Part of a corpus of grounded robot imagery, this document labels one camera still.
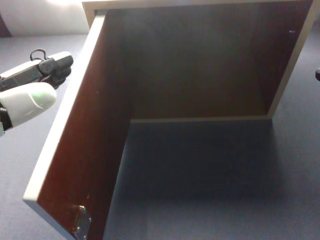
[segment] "metal hinge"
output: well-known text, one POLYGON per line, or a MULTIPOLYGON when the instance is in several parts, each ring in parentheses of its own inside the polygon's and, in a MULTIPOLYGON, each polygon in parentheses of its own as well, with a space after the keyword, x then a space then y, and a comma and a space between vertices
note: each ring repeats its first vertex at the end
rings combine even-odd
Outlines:
POLYGON ((73 236, 76 240, 87 240, 92 219, 84 206, 79 206, 79 212, 75 220, 73 236))

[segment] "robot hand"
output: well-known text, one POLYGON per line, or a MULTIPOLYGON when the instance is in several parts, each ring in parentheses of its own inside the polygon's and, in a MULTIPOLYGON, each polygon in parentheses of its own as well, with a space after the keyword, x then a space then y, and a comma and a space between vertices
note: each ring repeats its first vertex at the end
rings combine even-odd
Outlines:
POLYGON ((46 57, 42 49, 33 51, 30 60, 0 74, 0 136, 55 103, 55 89, 70 75, 74 61, 69 52, 46 57), (38 51, 44 59, 32 57, 38 51))

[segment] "open door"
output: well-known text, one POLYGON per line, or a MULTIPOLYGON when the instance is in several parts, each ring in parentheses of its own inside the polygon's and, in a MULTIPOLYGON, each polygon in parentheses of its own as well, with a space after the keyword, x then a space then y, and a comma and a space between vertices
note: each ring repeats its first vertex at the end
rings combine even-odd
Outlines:
POLYGON ((101 11, 93 22, 23 196, 67 239, 102 239, 129 128, 121 24, 112 17, 101 11))

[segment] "gray floor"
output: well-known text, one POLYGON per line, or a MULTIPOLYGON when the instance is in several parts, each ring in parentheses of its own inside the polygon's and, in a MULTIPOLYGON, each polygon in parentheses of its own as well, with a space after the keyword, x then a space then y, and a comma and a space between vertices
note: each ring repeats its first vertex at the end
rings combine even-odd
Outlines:
MULTIPOLYGON (((0 72, 39 47, 77 62, 85 38, 0 38, 0 72)), ((272 122, 131 127, 105 239, 318 240, 319 46, 314 29, 272 122)), ((46 113, 0 138, 0 239, 63 239, 22 196, 67 85, 46 113)))

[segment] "wooden cabinet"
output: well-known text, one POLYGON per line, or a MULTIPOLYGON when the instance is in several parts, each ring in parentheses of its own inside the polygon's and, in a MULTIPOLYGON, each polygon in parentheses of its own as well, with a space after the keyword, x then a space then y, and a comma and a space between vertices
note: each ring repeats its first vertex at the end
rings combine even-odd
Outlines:
POLYGON ((130 122, 272 118, 320 1, 83 7, 90 33, 23 199, 66 238, 98 240, 130 122))

